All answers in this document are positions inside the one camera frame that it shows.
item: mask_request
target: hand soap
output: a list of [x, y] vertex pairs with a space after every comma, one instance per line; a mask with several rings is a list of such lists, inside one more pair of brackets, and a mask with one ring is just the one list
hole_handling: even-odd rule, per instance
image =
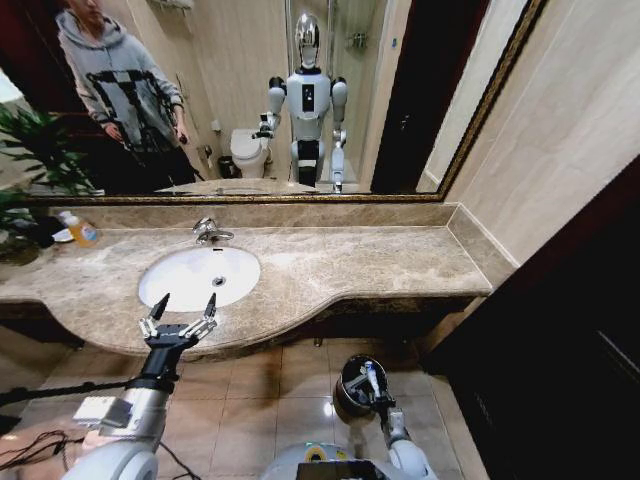
[[79, 246], [92, 247], [98, 241], [98, 231], [86, 220], [76, 217], [71, 212], [61, 212], [60, 218]]

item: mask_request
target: mirror frame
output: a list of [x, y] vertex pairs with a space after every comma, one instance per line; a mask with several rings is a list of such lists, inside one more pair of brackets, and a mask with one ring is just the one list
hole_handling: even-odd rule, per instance
[[113, 205], [199, 205], [199, 204], [251, 204], [251, 203], [427, 203], [443, 202], [451, 189], [465, 160], [469, 156], [475, 141], [482, 130], [497, 98], [504, 88], [529, 35], [544, 9], [547, 0], [529, 0], [524, 6], [518, 23], [500, 56], [500, 60], [491, 75], [484, 93], [464, 135], [456, 149], [453, 159], [433, 193], [408, 194], [261, 194], [261, 195], [199, 195], [155, 194], [155, 195], [116, 195], [116, 196], [42, 196], [28, 197], [19, 202], [23, 206], [113, 206]]

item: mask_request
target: metal robot arm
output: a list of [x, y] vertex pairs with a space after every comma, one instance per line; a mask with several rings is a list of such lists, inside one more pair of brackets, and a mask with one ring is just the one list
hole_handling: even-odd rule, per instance
[[151, 351], [140, 374], [125, 387], [124, 395], [87, 397], [74, 415], [78, 423], [99, 427], [94, 431], [98, 433], [94, 441], [102, 446], [82, 457], [63, 480], [156, 478], [158, 461], [154, 452], [164, 432], [167, 400], [179, 378], [176, 365], [180, 355], [217, 326], [215, 293], [204, 315], [189, 325], [157, 324], [168, 301], [169, 294], [139, 321]]
[[402, 409], [396, 407], [395, 400], [387, 391], [382, 391], [379, 387], [373, 363], [365, 362], [365, 368], [366, 379], [374, 392], [373, 409], [380, 415], [380, 424], [389, 449], [391, 464], [410, 478], [438, 480], [425, 453], [411, 440]]
[[258, 131], [253, 138], [273, 138], [280, 125], [280, 110], [287, 96], [287, 85], [280, 77], [271, 77], [269, 80], [269, 111], [260, 115]]
[[333, 151], [331, 152], [331, 182], [334, 193], [342, 193], [344, 180], [344, 144], [347, 143], [347, 131], [342, 129], [344, 111], [347, 104], [347, 82], [338, 77], [331, 84], [331, 103], [333, 104]]

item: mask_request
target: wire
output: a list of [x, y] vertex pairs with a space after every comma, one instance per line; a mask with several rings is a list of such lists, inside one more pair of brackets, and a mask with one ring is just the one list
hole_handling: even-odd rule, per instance
[[193, 473], [193, 471], [189, 467], [187, 467], [184, 463], [182, 463], [178, 459], [176, 454], [173, 453], [169, 447], [167, 447], [163, 442], [160, 442], [160, 445], [169, 453], [169, 455], [171, 455], [171, 457], [176, 461], [176, 463], [180, 465], [182, 468], [184, 468], [185, 471], [187, 472], [187, 473], [183, 473], [182, 475], [178, 475], [177, 477], [173, 477], [171, 480], [178, 480], [179, 478], [184, 478], [184, 477], [189, 477], [191, 478], [191, 480], [202, 480], [201, 477]]
[[[35, 451], [31, 451], [32, 449], [37, 447], [38, 444], [52, 437], [59, 437], [59, 440], [52, 441], [38, 448]], [[78, 438], [78, 439], [70, 439], [69, 436], [63, 430], [52, 430], [50, 432], [41, 433], [36, 437], [36, 439], [33, 442], [31, 442], [29, 445], [27, 445], [24, 448], [19, 448], [16, 450], [7, 450], [0, 453], [0, 457], [4, 455], [9, 455], [11, 453], [16, 453], [16, 455], [13, 456], [10, 460], [6, 461], [3, 464], [0, 464], [0, 471], [8, 470], [9, 468], [17, 467], [20, 465], [28, 465], [30, 463], [41, 462], [48, 458], [55, 457], [58, 453], [62, 453], [62, 463], [64, 465], [65, 471], [68, 471], [69, 465], [67, 461], [67, 452], [66, 452], [67, 444], [82, 443], [83, 441], [84, 441], [84, 437]], [[35, 459], [35, 457], [40, 455], [42, 452], [52, 447], [53, 447], [53, 453], [49, 457]]]

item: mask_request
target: chrome faucet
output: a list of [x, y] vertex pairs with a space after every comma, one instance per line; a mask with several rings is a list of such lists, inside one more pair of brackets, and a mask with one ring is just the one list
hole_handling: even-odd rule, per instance
[[205, 243], [213, 243], [216, 240], [231, 240], [233, 233], [220, 230], [216, 222], [212, 218], [201, 218], [198, 223], [193, 226], [193, 233], [198, 235], [196, 243], [204, 245]]

